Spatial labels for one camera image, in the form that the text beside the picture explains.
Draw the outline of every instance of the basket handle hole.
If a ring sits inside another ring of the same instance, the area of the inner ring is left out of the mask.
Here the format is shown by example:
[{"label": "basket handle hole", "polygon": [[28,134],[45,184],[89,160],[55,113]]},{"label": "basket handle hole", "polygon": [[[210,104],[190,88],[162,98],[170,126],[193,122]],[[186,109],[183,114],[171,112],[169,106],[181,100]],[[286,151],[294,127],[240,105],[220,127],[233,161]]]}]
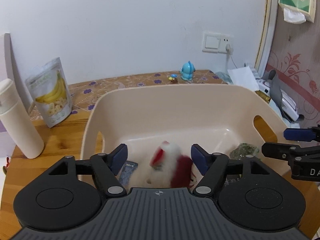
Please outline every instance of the basket handle hole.
[{"label": "basket handle hole", "polygon": [[103,141],[104,141],[103,134],[99,131],[97,134],[96,148],[94,150],[94,154],[103,152]]},{"label": "basket handle hole", "polygon": [[277,135],[260,115],[254,117],[253,125],[265,142],[278,142]]}]

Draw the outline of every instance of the white electronic device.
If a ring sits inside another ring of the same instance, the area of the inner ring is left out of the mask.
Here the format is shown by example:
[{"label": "white electronic device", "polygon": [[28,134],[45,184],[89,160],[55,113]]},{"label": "white electronic device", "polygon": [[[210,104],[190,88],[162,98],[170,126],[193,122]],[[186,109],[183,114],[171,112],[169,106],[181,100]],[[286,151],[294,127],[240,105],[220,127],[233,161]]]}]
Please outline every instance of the white electronic device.
[{"label": "white electronic device", "polygon": [[[270,96],[270,84],[269,82],[260,79],[257,80],[259,89]],[[297,121],[299,118],[298,109],[295,101],[291,97],[287,95],[286,92],[281,90],[282,92],[282,110],[293,120]]]}]

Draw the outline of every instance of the crosshair logo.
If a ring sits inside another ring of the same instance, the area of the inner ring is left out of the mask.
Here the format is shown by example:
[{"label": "crosshair logo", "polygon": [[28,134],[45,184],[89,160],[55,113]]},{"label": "crosshair logo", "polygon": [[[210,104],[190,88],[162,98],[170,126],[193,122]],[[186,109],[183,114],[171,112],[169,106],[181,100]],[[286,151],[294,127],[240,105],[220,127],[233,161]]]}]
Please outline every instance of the crosshair logo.
[{"label": "crosshair logo", "polygon": [[158,190],[158,191],[156,191],[156,192],[154,192],[156,195],[158,195],[158,196],[160,196],[160,195],[162,195],[162,194],[164,194],[165,192],[163,192],[163,191],[161,191],[161,190]]}]

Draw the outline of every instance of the white wall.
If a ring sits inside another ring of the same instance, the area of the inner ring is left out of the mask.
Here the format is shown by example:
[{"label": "white wall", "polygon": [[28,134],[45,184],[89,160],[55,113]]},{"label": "white wall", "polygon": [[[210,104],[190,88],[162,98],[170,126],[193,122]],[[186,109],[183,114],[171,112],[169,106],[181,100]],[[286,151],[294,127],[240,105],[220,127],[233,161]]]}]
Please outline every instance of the white wall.
[{"label": "white wall", "polygon": [[188,60],[196,69],[234,68],[225,54],[201,51],[205,30],[234,35],[236,64],[254,63],[265,1],[0,0],[0,34],[11,33],[15,78],[26,103],[28,71],[57,56],[69,84],[178,70]]}]

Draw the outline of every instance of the banana chips bag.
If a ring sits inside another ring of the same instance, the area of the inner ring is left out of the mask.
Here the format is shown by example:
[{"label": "banana chips bag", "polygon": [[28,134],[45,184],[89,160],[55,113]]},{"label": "banana chips bag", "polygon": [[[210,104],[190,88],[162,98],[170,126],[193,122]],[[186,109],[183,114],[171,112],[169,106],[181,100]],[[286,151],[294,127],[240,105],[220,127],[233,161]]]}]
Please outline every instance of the banana chips bag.
[{"label": "banana chips bag", "polygon": [[49,128],[62,122],[71,113],[72,100],[60,58],[33,69],[26,86]]}]

